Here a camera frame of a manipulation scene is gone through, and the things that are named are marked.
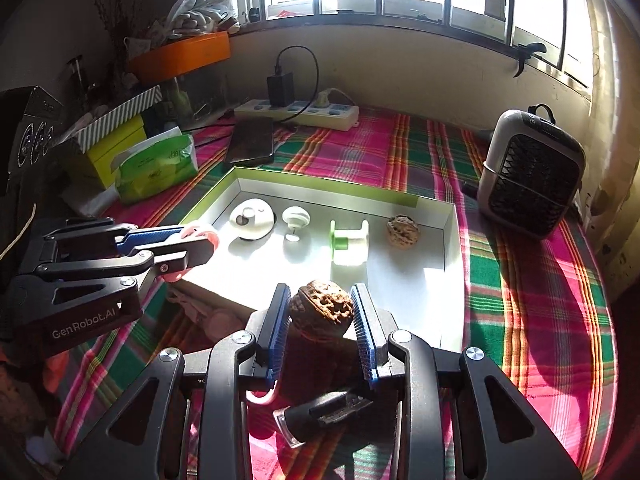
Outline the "pink cup-shaped piece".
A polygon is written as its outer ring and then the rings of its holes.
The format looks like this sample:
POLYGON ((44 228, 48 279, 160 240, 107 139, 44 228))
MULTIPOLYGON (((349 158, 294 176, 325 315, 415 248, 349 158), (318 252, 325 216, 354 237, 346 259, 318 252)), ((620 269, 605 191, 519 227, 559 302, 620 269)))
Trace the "pink cup-shaped piece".
POLYGON ((170 248, 169 255, 184 252, 186 264, 175 272, 164 272, 162 278, 167 283, 180 281, 194 266, 206 263, 219 246, 218 233, 212 226, 191 222, 178 233, 171 234, 163 241, 163 248, 170 248))

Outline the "round white dome massager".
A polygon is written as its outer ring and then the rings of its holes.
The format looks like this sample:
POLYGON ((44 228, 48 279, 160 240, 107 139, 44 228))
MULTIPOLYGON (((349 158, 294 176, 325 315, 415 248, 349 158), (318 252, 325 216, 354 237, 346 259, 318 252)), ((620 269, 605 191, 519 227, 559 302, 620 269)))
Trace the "round white dome massager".
POLYGON ((236 237, 254 242, 271 233, 276 214, 265 200, 249 198, 231 211, 229 222, 236 237))

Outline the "small white mushroom massager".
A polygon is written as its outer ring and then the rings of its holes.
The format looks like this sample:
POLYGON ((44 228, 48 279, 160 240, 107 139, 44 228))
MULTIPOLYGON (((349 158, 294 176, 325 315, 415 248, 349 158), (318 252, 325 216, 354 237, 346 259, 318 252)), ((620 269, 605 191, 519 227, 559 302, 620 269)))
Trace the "small white mushroom massager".
POLYGON ((299 241, 299 231, 306 229, 310 223, 310 214, 299 206, 289 206, 282 212, 282 220, 288 229, 284 238, 291 243, 299 241))

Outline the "black flashlight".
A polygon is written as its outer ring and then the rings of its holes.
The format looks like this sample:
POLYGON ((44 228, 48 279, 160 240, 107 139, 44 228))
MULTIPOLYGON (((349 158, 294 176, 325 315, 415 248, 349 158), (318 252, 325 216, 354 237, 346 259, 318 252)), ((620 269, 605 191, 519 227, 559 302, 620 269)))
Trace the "black flashlight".
POLYGON ((342 422, 366 410, 372 396, 356 389, 331 391, 304 404, 280 408, 272 413, 274 422, 290 448, 299 448, 342 422))

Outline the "brown walnut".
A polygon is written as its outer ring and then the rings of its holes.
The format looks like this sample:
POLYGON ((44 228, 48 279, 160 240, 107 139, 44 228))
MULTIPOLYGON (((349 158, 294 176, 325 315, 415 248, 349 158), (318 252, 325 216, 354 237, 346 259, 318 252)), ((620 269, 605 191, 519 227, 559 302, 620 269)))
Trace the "brown walnut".
POLYGON ((304 337, 325 342, 342 338, 352 324, 352 297, 331 281, 313 280, 300 286, 288 303, 293 325, 304 337))
POLYGON ((387 239, 401 249, 413 247, 420 238, 420 228, 410 217, 398 214, 386 222, 387 239))

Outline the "green white spool roller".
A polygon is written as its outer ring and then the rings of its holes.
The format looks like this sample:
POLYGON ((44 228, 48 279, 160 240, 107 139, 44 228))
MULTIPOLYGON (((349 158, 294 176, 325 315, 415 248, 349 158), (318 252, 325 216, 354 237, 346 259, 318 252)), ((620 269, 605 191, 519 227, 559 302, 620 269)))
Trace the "green white spool roller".
POLYGON ((358 229, 339 229, 336 222, 330 222, 330 248, 332 262, 337 266, 361 266, 369 255, 370 226, 361 221, 358 229))

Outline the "pink white clip massager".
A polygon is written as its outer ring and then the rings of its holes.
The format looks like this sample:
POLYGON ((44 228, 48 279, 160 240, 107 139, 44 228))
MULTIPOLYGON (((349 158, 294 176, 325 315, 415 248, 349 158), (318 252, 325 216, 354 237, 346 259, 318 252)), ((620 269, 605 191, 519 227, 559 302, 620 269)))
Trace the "pink white clip massager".
POLYGON ((222 307, 212 307, 170 285, 167 299, 178 304, 186 317, 204 333, 211 342, 217 342, 239 330, 245 323, 232 311, 222 307))

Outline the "yellow box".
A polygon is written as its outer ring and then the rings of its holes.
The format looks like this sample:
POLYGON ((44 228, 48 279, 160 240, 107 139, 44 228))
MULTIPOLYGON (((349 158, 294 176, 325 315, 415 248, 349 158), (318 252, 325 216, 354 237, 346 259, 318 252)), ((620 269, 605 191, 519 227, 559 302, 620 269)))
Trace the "yellow box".
POLYGON ((76 155, 68 172, 76 183, 106 190, 115 180, 112 169, 114 158, 145 139, 143 118, 141 115, 134 116, 84 154, 76 155))

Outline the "white green cardboard box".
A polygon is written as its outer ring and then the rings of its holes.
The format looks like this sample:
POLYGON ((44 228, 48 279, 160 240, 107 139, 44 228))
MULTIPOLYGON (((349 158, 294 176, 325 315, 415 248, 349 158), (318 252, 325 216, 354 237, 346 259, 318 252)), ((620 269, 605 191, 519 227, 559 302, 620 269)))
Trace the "white green cardboard box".
POLYGON ((178 284, 187 294, 240 318, 264 310, 277 284, 293 290, 312 280, 330 280, 342 289, 366 284, 374 304, 389 310, 404 330, 435 348, 463 346, 464 270, 456 207, 447 202, 367 185, 261 169, 234 168, 188 213, 186 220, 212 226, 219 246, 204 266, 178 284), (276 225, 261 240, 241 240, 229 214, 244 200, 261 198, 276 214, 276 225), (297 243, 284 236, 282 212, 299 206, 310 223, 297 243), (420 228, 411 248, 393 246, 386 222, 403 214, 420 228), (339 229, 370 226, 369 255, 361 266, 332 262, 330 222, 339 229))

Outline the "striped white box lid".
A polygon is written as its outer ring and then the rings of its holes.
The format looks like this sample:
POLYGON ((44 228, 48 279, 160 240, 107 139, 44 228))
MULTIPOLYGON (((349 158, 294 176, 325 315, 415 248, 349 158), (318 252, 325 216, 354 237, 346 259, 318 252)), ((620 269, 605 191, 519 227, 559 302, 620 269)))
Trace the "striped white box lid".
POLYGON ((159 103, 162 99, 162 89, 157 84, 89 122, 84 128, 65 133, 62 137, 62 143, 68 140, 74 141, 79 151, 85 153, 112 131, 159 103))

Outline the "black smartphone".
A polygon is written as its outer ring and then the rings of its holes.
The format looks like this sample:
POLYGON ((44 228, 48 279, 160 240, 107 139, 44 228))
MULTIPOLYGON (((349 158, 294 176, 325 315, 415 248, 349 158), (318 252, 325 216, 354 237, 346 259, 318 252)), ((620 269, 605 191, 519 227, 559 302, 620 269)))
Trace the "black smartphone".
POLYGON ((224 168, 257 167, 274 159, 273 121, 258 117, 238 122, 224 155, 224 168))

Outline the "black charger adapter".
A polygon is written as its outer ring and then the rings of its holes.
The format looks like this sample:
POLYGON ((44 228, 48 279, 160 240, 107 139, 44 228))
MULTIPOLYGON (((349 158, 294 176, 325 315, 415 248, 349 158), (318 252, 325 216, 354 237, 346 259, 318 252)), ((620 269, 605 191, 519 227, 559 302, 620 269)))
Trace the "black charger adapter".
POLYGON ((293 74, 285 72, 280 64, 274 66, 274 73, 267 77, 267 88, 273 107, 286 107, 295 101, 293 74))

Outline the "white power strip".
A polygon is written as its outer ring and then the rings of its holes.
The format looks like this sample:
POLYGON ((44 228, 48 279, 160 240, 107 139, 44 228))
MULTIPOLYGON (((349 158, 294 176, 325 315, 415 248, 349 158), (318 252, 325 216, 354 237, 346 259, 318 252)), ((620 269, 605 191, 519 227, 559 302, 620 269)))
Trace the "white power strip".
POLYGON ((235 107, 233 114, 237 120, 267 117, 274 122, 340 131, 348 131, 359 124, 358 106, 330 104, 305 108, 305 105, 305 101, 294 101, 285 107, 274 107, 268 100, 250 100, 235 107))

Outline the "white plug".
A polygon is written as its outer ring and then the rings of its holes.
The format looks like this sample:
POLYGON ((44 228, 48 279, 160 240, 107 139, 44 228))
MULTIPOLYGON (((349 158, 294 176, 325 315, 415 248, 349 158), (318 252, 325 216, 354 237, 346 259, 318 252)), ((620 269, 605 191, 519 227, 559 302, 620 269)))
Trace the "white plug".
POLYGON ((342 98, 347 104, 355 105, 355 101, 344 91, 339 88, 331 87, 321 90, 317 93, 316 98, 314 99, 314 107, 318 108, 327 108, 331 105, 330 97, 336 94, 340 98, 342 98))

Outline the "grey black mini heater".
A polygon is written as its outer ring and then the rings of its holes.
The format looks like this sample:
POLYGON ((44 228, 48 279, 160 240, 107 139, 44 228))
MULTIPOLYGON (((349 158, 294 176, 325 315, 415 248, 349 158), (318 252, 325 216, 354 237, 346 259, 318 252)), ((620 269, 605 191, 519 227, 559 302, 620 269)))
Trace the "grey black mini heater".
POLYGON ((507 110, 492 130, 476 200, 497 222, 542 240, 572 206, 586 166, 580 143, 544 103, 507 110))

